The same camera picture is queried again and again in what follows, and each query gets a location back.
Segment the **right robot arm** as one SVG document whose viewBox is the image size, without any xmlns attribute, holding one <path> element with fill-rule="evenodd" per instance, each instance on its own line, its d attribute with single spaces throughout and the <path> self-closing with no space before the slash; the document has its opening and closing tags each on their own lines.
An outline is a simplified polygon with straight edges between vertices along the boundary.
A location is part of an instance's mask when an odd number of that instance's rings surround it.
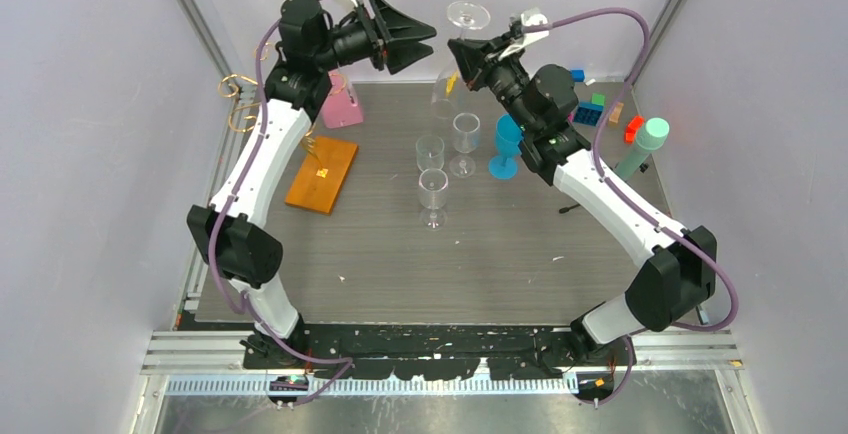
<svg viewBox="0 0 848 434">
<path fill-rule="evenodd" d="M 568 119 L 578 106 L 569 70 L 547 64 L 529 75 L 506 36 L 454 38 L 447 46 L 467 87 L 489 89 L 519 126 L 528 169 L 588 211 L 639 269 L 623 294 L 570 323 L 565 341 L 574 359 L 596 364 L 612 342 L 661 332 L 714 294 L 715 236 L 667 217 L 628 185 L 614 186 L 614 173 Z"/>
</svg>

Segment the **blue wine glass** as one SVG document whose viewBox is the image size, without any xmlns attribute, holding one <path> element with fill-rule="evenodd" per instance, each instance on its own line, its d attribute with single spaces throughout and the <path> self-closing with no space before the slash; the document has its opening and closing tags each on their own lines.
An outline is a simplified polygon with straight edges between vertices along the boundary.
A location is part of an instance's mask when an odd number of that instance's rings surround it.
<svg viewBox="0 0 848 434">
<path fill-rule="evenodd" d="M 518 172 L 516 158 L 520 156 L 523 131 L 509 114 L 502 115 L 497 123 L 494 143 L 497 154 L 489 161 L 489 173 L 496 179 L 508 180 Z"/>
</svg>

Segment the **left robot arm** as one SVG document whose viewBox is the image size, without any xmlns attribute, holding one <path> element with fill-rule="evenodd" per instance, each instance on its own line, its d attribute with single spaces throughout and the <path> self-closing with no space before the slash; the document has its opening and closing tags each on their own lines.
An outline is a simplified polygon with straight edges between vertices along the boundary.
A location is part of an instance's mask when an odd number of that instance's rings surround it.
<svg viewBox="0 0 848 434">
<path fill-rule="evenodd" d="M 396 74 L 433 53 L 436 29 L 385 0 L 351 0 L 333 22 L 323 0 L 285 0 L 254 54 L 258 117 L 220 190 L 194 205 L 187 225 L 230 309 L 247 313 L 254 332 L 247 348 L 284 368 L 307 355 L 300 312 L 280 276 L 284 248 L 264 229 L 270 202 L 293 153 L 327 99 L 332 70 L 368 60 Z"/>
</svg>

